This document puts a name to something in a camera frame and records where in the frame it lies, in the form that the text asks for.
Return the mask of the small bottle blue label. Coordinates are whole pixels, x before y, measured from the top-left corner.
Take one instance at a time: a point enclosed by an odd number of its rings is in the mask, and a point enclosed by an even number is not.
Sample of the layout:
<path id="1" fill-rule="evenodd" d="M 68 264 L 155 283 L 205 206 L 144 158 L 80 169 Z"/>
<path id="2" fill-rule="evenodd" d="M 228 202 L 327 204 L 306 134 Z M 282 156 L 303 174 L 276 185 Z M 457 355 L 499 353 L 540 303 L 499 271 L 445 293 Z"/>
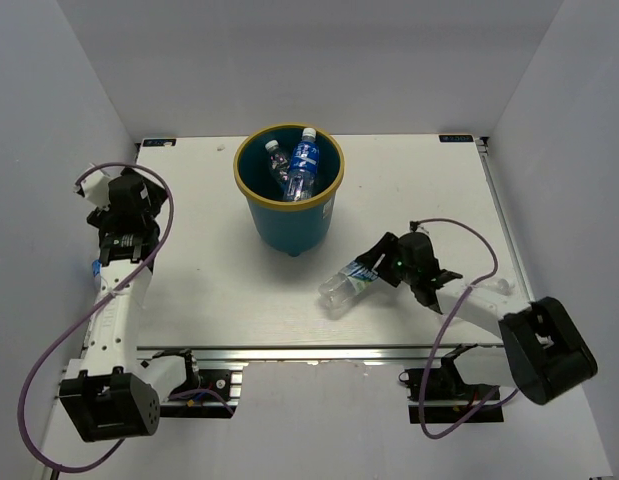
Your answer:
<path id="1" fill-rule="evenodd" d="M 98 277 L 100 275 L 100 271 L 101 271 L 101 263 L 98 259 L 96 259 L 92 262 L 93 277 L 94 278 Z"/>

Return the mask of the clear bottle green white label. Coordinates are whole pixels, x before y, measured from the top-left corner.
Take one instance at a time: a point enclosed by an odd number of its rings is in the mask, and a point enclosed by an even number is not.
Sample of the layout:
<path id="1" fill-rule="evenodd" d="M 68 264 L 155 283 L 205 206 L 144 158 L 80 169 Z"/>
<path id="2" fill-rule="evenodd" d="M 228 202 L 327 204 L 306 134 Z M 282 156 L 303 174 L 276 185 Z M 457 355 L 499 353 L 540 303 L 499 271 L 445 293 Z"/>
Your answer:
<path id="1" fill-rule="evenodd" d="M 372 269 L 353 260 L 318 287 L 320 306 L 330 317 L 340 317 L 377 279 Z"/>

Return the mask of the clear bottle dark blue label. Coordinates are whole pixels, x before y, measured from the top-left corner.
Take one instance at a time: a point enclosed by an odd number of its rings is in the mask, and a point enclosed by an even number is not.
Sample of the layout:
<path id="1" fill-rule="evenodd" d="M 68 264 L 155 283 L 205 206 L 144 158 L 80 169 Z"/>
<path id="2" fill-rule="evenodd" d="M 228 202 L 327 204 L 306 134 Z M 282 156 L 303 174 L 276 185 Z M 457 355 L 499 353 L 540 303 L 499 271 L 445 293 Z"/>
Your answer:
<path id="1" fill-rule="evenodd" d="M 292 153 L 288 179 L 283 190 L 285 202 L 304 201 L 314 195 L 320 162 L 320 150 L 316 141 L 316 130 L 311 127 L 305 128 L 300 142 Z"/>

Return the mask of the Aquafina clear water bottle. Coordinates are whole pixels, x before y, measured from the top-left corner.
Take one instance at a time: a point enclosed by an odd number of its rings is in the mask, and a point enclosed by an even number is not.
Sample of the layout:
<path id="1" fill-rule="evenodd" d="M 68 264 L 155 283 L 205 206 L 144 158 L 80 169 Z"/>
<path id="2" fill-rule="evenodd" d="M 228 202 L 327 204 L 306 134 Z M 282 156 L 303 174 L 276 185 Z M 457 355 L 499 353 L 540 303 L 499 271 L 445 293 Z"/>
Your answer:
<path id="1" fill-rule="evenodd" d="M 290 156 L 277 140 L 267 142 L 265 150 L 268 154 L 268 170 L 278 186 L 284 190 L 288 182 Z"/>

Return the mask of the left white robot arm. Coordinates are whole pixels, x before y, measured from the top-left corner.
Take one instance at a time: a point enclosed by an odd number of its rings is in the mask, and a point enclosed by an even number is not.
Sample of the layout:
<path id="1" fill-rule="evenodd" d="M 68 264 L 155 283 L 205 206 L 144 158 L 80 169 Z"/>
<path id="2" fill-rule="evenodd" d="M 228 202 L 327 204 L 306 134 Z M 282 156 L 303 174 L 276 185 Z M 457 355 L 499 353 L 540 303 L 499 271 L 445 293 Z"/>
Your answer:
<path id="1" fill-rule="evenodd" d="M 78 193 L 95 206 L 87 222 L 98 231 L 103 305 L 90 317 L 85 354 L 59 398 L 85 442 L 150 436 L 162 402 L 171 394 L 191 398 L 201 378 L 188 349 L 137 357 L 142 306 L 166 237 L 156 218 L 167 190 L 126 167 L 114 178 L 98 172 L 82 180 Z"/>

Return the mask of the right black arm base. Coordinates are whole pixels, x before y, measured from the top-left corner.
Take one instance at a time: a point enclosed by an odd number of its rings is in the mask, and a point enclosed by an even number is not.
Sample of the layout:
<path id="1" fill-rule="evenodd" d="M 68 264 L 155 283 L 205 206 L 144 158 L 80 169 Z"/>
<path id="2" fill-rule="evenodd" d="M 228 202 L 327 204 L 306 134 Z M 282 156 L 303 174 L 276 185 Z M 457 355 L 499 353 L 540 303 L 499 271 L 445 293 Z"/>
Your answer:
<path id="1" fill-rule="evenodd" d="M 403 362 L 398 384 L 406 389 L 409 420 L 418 424 L 419 394 L 427 345 L 399 346 Z M 449 426 L 484 400 L 486 404 L 468 419 L 475 424 L 504 421 L 501 386 L 509 379 L 504 348 L 496 344 L 460 343 L 440 347 L 432 363 L 425 389 L 424 418 L 430 425 Z"/>

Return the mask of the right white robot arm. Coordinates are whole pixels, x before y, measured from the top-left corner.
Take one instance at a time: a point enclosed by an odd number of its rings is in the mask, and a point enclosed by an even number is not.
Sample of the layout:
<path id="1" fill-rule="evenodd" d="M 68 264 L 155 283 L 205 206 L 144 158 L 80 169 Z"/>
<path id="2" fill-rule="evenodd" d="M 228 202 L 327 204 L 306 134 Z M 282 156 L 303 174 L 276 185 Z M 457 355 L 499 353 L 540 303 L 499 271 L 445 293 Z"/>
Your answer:
<path id="1" fill-rule="evenodd" d="M 393 287 L 409 286 L 418 303 L 450 313 L 501 339 L 504 379 L 527 399 L 545 405 L 593 378 L 598 364 L 563 304 L 544 297 L 519 301 L 440 267 L 429 236 L 387 232 L 356 261 Z"/>

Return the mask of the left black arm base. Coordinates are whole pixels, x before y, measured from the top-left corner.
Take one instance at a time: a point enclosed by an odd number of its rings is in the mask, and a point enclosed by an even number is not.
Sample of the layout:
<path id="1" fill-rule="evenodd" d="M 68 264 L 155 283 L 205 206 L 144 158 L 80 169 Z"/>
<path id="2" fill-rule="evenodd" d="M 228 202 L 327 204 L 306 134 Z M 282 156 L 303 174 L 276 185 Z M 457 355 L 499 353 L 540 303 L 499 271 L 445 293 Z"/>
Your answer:
<path id="1" fill-rule="evenodd" d="M 230 419 L 236 411 L 230 370 L 200 370 L 184 357 L 165 356 L 141 361 L 137 373 L 156 392 L 161 418 Z"/>

